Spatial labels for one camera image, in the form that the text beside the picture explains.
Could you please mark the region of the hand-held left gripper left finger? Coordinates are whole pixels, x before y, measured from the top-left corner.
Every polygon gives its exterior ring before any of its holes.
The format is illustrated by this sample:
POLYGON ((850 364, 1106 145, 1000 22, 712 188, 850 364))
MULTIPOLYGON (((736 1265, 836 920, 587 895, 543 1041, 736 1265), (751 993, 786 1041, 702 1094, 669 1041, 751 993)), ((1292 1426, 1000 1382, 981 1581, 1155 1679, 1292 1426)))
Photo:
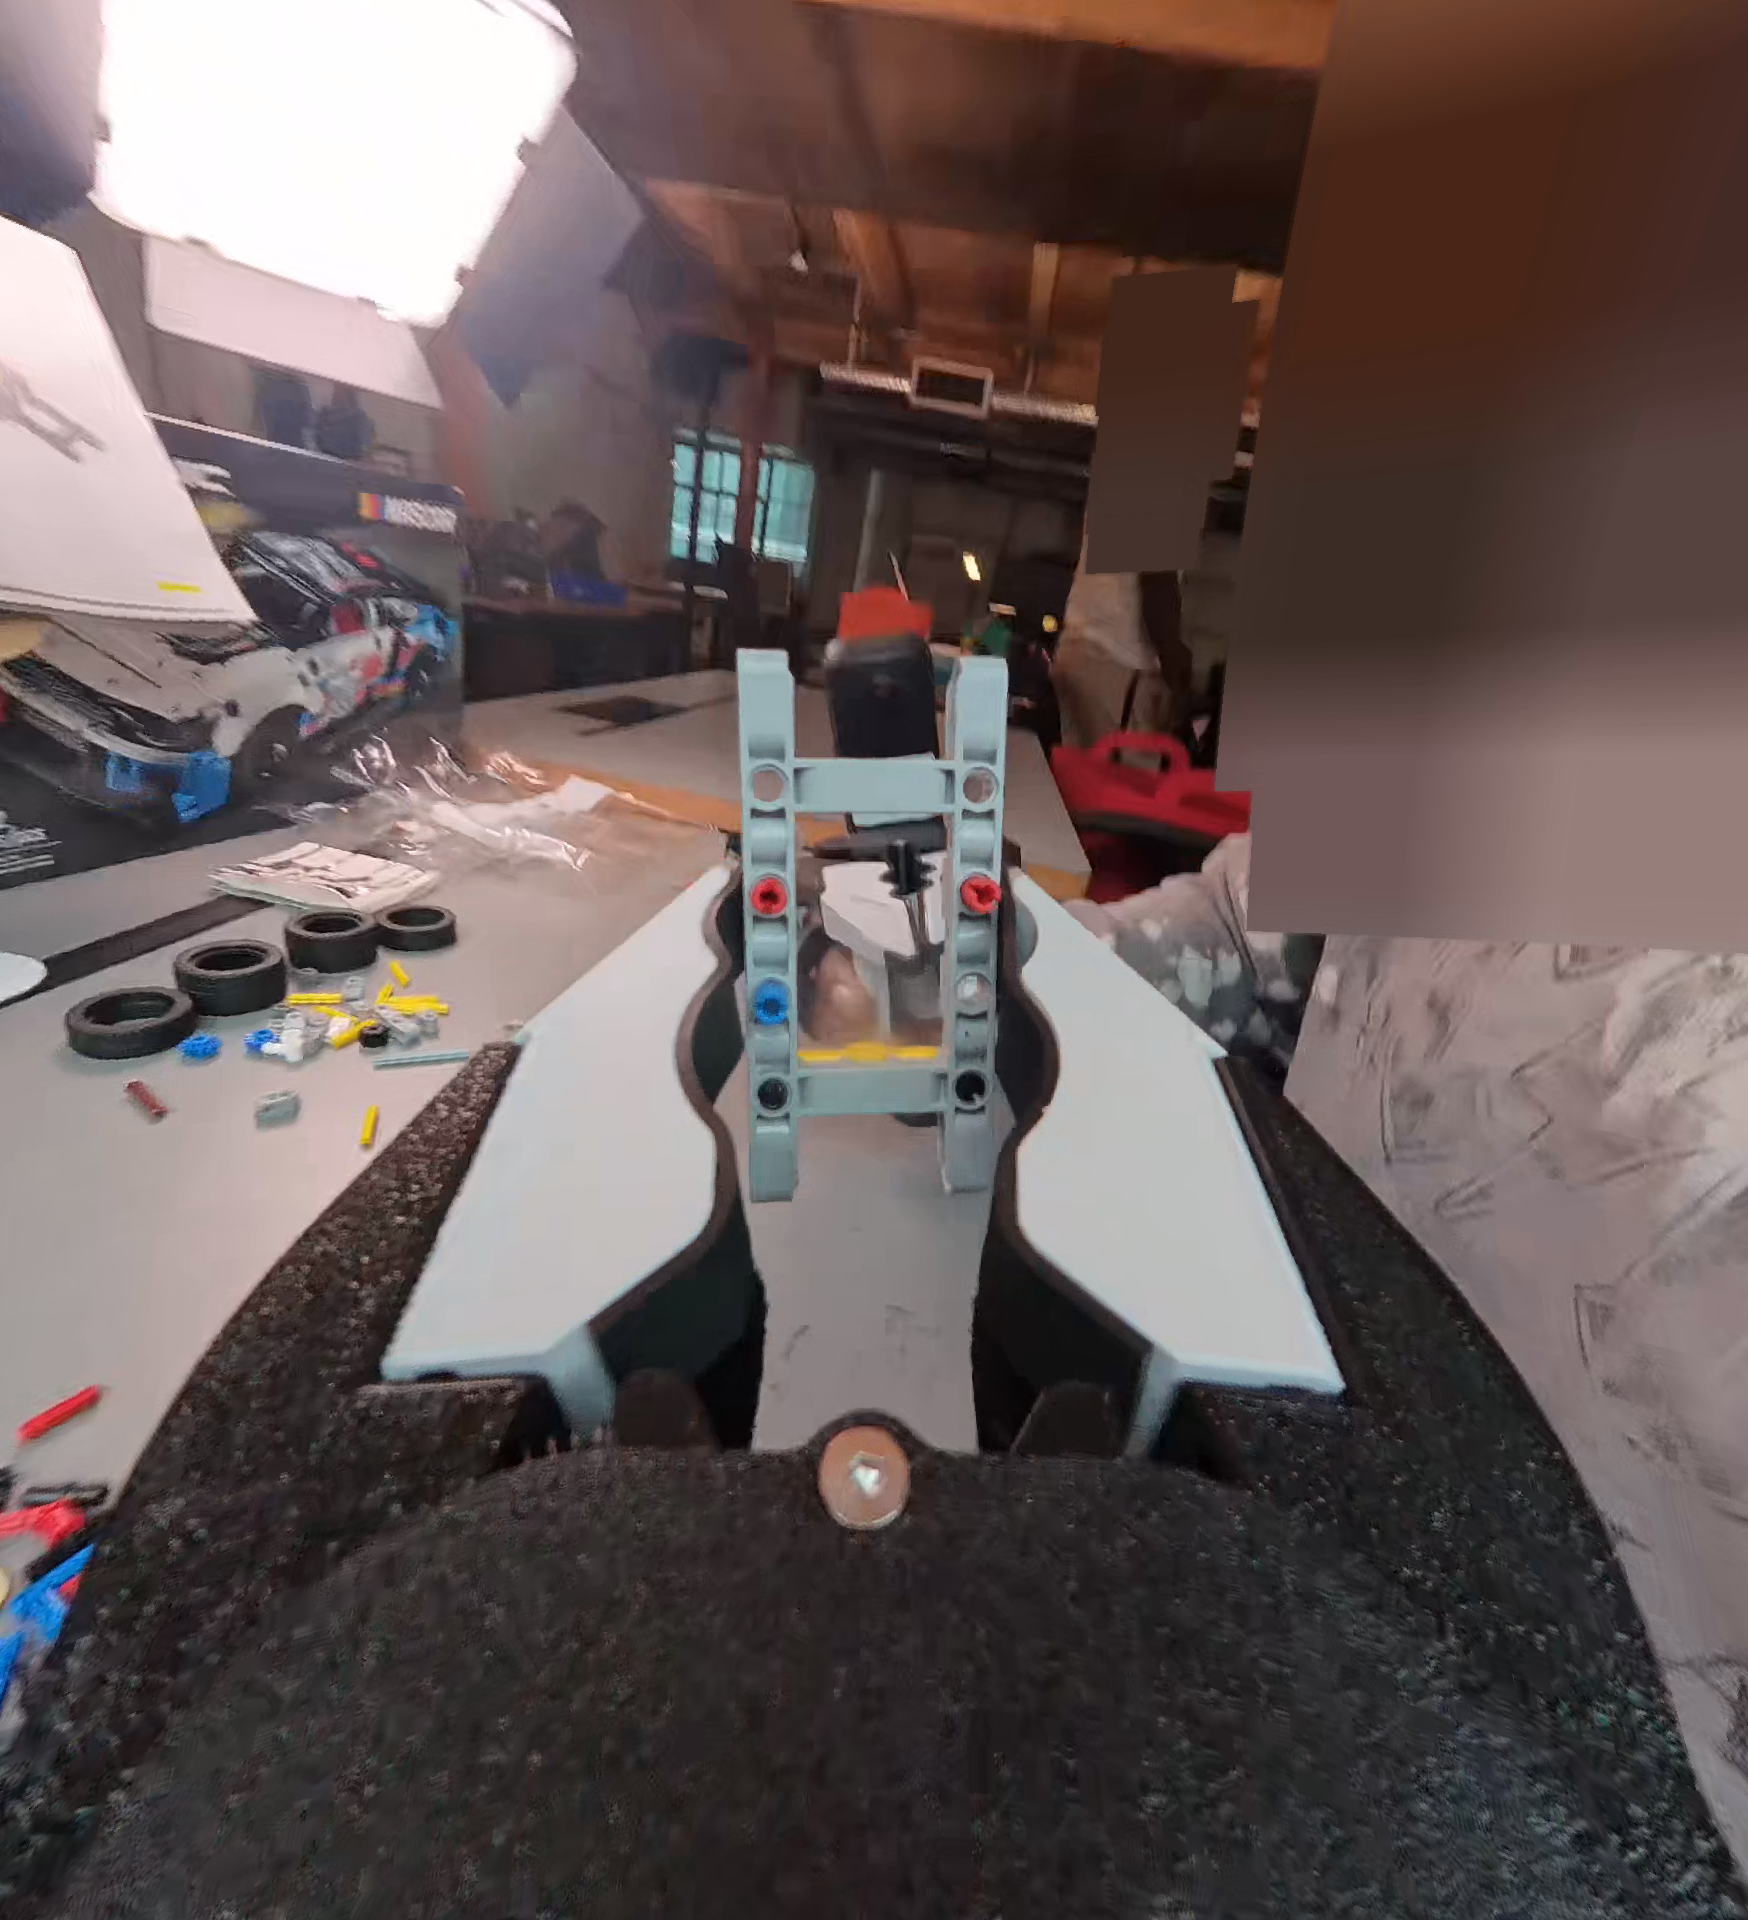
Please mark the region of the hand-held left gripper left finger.
POLYGON ((528 1382, 556 1430, 679 1376, 758 1434, 758 1259, 718 1093, 744 1067, 740 868, 715 863, 517 1041, 382 1382, 528 1382))

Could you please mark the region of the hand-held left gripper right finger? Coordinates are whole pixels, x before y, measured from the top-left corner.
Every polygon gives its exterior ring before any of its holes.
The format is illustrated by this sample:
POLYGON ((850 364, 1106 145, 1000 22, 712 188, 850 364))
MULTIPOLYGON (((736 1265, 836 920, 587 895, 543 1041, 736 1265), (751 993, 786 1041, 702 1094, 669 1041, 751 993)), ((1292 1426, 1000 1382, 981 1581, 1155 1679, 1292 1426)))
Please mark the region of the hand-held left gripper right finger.
POLYGON ((1116 1459, 1338 1421, 1349 1343, 1242 1067, 1033 879, 1008 879, 996 985, 985 1449, 1033 1449, 1079 1400, 1116 1459))

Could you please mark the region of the grey toy brick frame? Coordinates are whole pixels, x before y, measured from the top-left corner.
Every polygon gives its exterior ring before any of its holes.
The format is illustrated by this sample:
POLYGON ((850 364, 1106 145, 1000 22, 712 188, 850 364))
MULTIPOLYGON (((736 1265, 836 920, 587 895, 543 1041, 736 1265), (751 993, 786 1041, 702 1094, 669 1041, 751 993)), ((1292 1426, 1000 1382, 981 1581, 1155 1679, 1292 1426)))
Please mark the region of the grey toy brick frame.
POLYGON ((809 1113, 932 1113, 945 1191, 985 1191, 996 1168, 996 999, 1008 942, 1007 895, 1007 720, 1000 656, 962 656, 930 757, 801 757, 795 682, 775 653, 740 653, 740 886, 744 886, 744 1067, 749 1191, 758 1207, 795 1194, 795 1149, 809 1113), (932 886, 945 932, 939 1042, 923 1058, 840 1058, 807 1047, 795 1016, 795 852, 801 820, 939 820, 932 886))

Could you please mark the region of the person's right forearm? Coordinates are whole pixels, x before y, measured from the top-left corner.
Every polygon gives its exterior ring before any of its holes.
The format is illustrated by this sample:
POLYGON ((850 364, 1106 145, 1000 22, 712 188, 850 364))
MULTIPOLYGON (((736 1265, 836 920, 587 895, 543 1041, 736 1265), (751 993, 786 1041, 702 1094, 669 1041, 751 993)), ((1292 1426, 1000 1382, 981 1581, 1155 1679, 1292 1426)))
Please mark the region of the person's right forearm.
POLYGON ((1250 852, 1252 838, 1231 832, 1198 874, 1112 906, 1083 901, 1083 920, 1231 1058, 1281 1085, 1329 939, 1252 920, 1250 852))

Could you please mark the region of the grey desk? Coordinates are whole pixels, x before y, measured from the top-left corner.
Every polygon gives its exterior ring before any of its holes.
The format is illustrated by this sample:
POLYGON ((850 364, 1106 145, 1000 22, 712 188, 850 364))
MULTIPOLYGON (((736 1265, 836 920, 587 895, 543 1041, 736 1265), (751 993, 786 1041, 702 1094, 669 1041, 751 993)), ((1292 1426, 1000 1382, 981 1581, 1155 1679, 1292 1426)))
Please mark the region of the grey desk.
POLYGON ((283 1168, 81 1122, 0 1185, 0 1361, 81 1373, 232 1259, 97 1518, 0 1780, 0 1917, 1261 1917, 1258 1517, 1169 1468, 524 1455, 528 1398, 368 1398, 507 1085, 486 1047, 278 1259, 283 1168))

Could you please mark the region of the person's right hand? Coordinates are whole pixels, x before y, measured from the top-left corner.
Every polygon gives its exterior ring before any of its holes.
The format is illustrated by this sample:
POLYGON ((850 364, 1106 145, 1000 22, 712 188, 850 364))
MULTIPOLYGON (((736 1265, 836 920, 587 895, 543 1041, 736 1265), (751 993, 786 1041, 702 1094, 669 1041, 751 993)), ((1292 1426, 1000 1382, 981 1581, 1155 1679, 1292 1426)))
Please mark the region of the person's right hand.
POLYGON ((826 942, 801 985, 801 1026, 815 1047, 884 1041, 875 993, 864 980, 855 949, 826 942))

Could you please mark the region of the paned window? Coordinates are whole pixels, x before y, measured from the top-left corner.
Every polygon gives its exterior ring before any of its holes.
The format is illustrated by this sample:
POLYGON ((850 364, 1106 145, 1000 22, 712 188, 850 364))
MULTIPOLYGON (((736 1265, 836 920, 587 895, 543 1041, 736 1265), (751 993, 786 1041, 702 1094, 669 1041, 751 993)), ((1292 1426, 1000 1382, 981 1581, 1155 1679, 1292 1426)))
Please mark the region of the paned window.
MULTIPOLYGON (((724 433, 673 433, 673 522, 669 561, 712 569, 718 545, 740 545, 740 496, 744 496, 744 444, 724 433)), ((751 496, 751 553, 780 561, 795 575, 809 570, 815 538, 815 466, 790 449, 762 449, 758 496, 751 496)))

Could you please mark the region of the pile of yellow grey bricks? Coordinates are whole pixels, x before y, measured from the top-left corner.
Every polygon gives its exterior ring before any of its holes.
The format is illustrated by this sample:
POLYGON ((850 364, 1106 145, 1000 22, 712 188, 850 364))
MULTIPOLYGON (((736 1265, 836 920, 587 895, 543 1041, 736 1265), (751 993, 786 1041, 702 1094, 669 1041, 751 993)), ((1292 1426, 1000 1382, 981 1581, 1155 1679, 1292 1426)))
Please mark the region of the pile of yellow grey bricks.
POLYGON ((418 993, 399 968, 389 968, 389 980, 382 985, 349 976, 338 993, 305 985, 284 970, 283 1005, 239 1020, 201 1016, 201 1031, 175 1052, 197 1067, 225 1058, 227 1047, 301 1067, 349 1047, 418 1047, 449 1016, 451 999, 418 993))

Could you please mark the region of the wood-edged grey table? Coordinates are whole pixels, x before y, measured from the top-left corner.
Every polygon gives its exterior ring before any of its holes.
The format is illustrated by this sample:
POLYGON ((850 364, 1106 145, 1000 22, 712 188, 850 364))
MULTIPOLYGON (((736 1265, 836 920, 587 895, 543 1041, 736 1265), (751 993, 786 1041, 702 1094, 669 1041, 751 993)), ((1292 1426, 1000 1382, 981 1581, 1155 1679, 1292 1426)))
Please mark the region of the wood-edged grey table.
MULTIPOLYGON (((618 785, 689 826, 744 826, 730 674, 474 699, 462 742, 618 785)), ((1087 895, 1093 858, 1030 730, 1007 739, 1007 838, 1052 901, 1087 895)))

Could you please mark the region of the clear plastic bag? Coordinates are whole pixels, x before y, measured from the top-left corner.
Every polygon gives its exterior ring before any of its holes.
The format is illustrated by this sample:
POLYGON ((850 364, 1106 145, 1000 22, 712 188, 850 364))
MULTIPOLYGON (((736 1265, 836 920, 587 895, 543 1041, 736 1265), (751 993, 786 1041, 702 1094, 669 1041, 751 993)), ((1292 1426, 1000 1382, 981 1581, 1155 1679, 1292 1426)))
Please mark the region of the clear plastic bag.
POLYGON ((680 804, 598 774, 462 755, 427 734, 374 734, 328 762, 305 802, 274 813, 319 845, 427 868, 433 879, 507 874, 569 895, 614 895, 638 882, 698 882, 730 863, 730 838, 680 804))

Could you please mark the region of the sticker sheet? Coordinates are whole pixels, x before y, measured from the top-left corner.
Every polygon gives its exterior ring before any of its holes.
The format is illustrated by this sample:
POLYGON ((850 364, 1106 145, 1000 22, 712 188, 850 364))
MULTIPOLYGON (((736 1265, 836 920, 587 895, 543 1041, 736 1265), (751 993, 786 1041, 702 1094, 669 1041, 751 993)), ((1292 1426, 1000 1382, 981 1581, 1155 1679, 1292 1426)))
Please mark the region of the sticker sheet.
POLYGON ((382 917, 424 901, 433 882, 433 868, 328 845, 293 845, 212 874, 212 886, 232 901, 352 917, 382 917))

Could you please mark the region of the person's grey patterned hoodie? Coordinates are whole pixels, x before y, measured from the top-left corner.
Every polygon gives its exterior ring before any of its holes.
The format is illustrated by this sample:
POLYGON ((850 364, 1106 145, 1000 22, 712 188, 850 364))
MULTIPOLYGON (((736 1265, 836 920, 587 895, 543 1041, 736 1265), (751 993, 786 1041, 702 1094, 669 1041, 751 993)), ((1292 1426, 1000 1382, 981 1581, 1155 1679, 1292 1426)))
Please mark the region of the person's grey patterned hoodie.
POLYGON ((1748 952, 1338 932, 1287 1094, 1567 1444, 1748 1877, 1748 952))

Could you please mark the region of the toy car set box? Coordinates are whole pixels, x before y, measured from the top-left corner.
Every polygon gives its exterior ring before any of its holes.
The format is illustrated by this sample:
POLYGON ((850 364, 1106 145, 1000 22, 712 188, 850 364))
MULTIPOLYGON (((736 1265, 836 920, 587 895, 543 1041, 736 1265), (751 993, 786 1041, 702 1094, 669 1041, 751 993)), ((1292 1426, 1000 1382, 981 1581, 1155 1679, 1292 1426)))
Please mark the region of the toy car set box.
POLYGON ((175 470, 256 619, 81 619, 0 662, 0 893, 256 832, 334 796, 356 742, 462 707, 449 484, 214 433, 175 470))

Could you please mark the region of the white instruction booklet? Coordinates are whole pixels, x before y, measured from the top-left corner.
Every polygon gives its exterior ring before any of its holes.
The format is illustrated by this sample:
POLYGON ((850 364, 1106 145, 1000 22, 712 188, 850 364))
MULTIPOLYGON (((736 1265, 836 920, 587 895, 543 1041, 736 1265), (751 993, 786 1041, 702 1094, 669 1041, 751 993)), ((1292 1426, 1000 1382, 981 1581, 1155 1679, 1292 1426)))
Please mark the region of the white instruction booklet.
POLYGON ((227 575, 81 256, 0 219, 0 615, 232 633, 227 575))

